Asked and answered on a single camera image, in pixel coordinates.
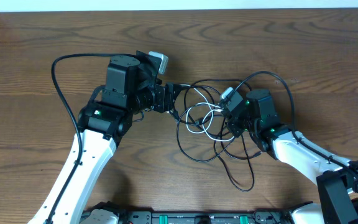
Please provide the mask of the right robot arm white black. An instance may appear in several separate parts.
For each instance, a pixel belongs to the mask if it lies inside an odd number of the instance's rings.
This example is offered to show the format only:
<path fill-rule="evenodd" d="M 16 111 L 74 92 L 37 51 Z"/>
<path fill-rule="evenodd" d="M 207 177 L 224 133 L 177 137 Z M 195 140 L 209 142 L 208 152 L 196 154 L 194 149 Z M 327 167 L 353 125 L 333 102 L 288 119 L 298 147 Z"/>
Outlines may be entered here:
<path fill-rule="evenodd" d="M 261 151 L 317 186 L 320 202 L 290 210 L 292 223 L 358 223 L 358 160 L 337 156 L 282 123 L 268 90 L 252 90 L 241 97 L 228 88 L 219 105 L 234 137 L 249 132 Z"/>

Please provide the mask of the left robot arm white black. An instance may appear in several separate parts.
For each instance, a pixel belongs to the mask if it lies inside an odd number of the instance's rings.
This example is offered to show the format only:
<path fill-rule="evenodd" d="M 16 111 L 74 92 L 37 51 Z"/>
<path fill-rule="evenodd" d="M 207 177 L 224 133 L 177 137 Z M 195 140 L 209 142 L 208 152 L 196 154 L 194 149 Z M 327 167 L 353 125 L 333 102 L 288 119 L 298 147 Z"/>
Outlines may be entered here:
<path fill-rule="evenodd" d="M 150 51 L 106 57 L 106 82 L 94 89 L 77 117 L 57 83 L 55 68 L 62 58 L 52 63 L 52 81 L 76 134 L 57 180 L 31 223 L 79 223 L 101 171 L 131 128 L 133 116 L 146 110 L 171 111 L 182 90 L 179 84 L 163 85 L 158 79 L 168 64 L 164 54 Z"/>

